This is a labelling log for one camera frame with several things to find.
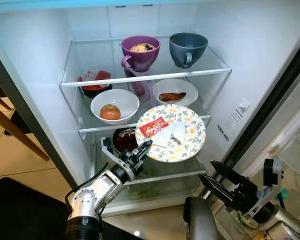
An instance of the purple bowl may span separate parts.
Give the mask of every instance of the purple bowl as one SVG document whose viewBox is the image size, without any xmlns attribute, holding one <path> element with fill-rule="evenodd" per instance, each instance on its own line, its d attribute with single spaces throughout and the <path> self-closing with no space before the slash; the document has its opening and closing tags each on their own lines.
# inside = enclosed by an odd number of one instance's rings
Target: purple bowl
<svg viewBox="0 0 300 240">
<path fill-rule="evenodd" d="M 151 44 L 155 49 L 145 52 L 129 50 L 134 45 L 142 43 Z M 151 36 L 130 36 L 121 42 L 121 47 L 124 55 L 121 60 L 121 66 L 131 71 L 143 73 L 148 71 L 150 66 L 155 62 L 159 53 L 160 42 Z"/>
</svg>

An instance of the floral plate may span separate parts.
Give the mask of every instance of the floral plate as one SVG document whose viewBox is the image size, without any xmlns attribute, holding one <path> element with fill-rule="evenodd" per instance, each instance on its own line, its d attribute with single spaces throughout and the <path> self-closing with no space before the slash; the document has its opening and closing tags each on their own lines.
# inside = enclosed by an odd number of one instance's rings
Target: floral plate
<svg viewBox="0 0 300 240">
<path fill-rule="evenodd" d="M 183 122 L 185 124 L 185 141 L 180 145 L 177 140 L 171 138 L 167 148 L 153 144 L 147 153 L 150 158 L 164 163 L 176 163 L 187 160 L 199 152 L 206 139 L 205 124 L 193 110 L 175 104 L 156 106 L 141 116 L 135 127 L 135 138 L 138 145 L 153 137 L 145 137 L 140 127 L 159 117 L 163 117 L 168 123 Z"/>
</svg>

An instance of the red label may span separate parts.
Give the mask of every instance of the red label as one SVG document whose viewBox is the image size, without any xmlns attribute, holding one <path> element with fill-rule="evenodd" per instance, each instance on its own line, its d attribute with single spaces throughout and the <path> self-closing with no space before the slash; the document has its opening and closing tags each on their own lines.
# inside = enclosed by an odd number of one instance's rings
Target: red label
<svg viewBox="0 0 300 240">
<path fill-rule="evenodd" d="M 140 130 L 143 135 L 149 138 L 168 125 L 169 123 L 167 123 L 162 117 L 159 117 L 158 119 L 141 126 Z"/>
</svg>

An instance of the bowl handle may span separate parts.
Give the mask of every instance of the bowl handle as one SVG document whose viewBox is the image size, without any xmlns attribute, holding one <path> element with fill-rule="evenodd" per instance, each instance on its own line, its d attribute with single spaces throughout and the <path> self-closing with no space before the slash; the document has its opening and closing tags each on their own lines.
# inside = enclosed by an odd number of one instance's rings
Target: bowl handle
<svg viewBox="0 0 300 240">
<path fill-rule="evenodd" d="M 185 68 L 191 67 L 191 63 L 192 63 L 192 54 L 190 52 L 187 52 L 186 53 L 186 61 L 185 61 L 184 67 Z"/>
<path fill-rule="evenodd" d="M 126 55 L 122 58 L 121 60 L 121 66 L 125 69 L 128 69 L 128 70 L 131 70 L 131 71 L 134 71 L 134 68 L 133 67 L 130 67 L 130 66 L 127 66 L 127 61 L 131 59 L 131 56 L 130 55 Z"/>
</svg>

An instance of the gray bowl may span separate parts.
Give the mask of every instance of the gray bowl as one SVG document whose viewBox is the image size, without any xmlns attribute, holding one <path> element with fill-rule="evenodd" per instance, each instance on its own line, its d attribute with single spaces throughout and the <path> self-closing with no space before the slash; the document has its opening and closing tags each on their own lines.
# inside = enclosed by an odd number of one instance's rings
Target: gray bowl
<svg viewBox="0 0 300 240">
<path fill-rule="evenodd" d="M 178 68 L 188 69 L 201 58 L 208 39 L 196 33 L 180 32 L 169 38 L 169 50 Z"/>
</svg>

